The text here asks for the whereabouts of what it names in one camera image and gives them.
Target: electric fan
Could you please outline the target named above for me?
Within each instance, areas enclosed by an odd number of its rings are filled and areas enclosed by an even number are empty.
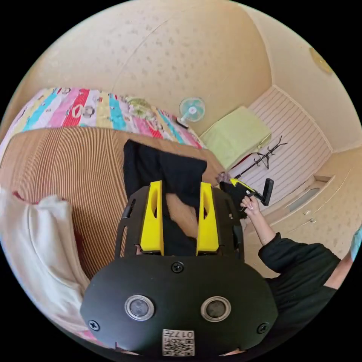
[[[184,99],[179,107],[182,115],[177,121],[183,127],[188,128],[186,122],[198,122],[205,114],[205,103],[201,98],[191,97]]]

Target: colorful striped blanket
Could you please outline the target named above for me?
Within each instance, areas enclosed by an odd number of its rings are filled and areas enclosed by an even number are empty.
[[[11,124],[0,145],[0,159],[11,137],[19,132],[69,126],[111,128],[206,148],[193,130],[175,120],[141,98],[84,88],[42,89]]]

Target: hand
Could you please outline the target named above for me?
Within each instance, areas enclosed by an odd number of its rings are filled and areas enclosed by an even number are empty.
[[[231,354],[238,354],[238,353],[243,353],[243,352],[247,352],[247,351],[241,351],[239,348],[237,348],[236,350],[234,350],[232,352],[221,354],[221,356],[229,356]]]
[[[240,204],[245,207],[245,213],[249,217],[260,214],[259,202],[255,196],[245,196]]]
[[[140,245],[135,244],[135,247],[136,247],[136,255],[141,255],[141,254],[143,254]]]

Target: black cloth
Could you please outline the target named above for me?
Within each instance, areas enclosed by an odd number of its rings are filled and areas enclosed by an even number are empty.
[[[195,255],[196,239],[186,236],[171,220],[166,194],[176,194],[183,203],[195,208],[198,217],[206,161],[164,152],[132,140],[125,143],[123,152],[124,185],[128,198],[151,182],[162,181],[164,254]]]
[[[236,184],[235,187],[233,184],[229,184],[227,182],[220,182],[220,189],[226,192],[232,199],[233,204],[238,212],[239,219],[246,219],[248,216],[246,215],[244,209],[240,206],[241,201],[248,194],[246,193],[248,189],[240,183]]]
[[[259,250],[259,257],[280,273],[266,279],[279,315],[264,340],[245,353],[247,360],[294,336],[326,306],[336,290],[324,284],[340,262],[323,244],[295,242],[281,238],[280,233]]]

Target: screw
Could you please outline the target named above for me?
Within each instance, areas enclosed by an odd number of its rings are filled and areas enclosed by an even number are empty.
[[[257,333],[263,334],[265,333],[269,328],[269,323],[262,323],[257,329]]]
[[[180,273],[182,272],[184,269],[184,265],[179,262],[179,261],[176,261],[175,263],[173,263],[171,265],[171,270],[174,272],[174,273]]]
[[[92,330],[94,330],[94,331],[99,331],[99,329],[100,329],[100,327],[99,327],[99,324],[96,322],[96,321],[92,321],[92,320],[90,320],[89,322],[88,322],[88,325],[89,325],[89,328],[90,329],[92,329]]]

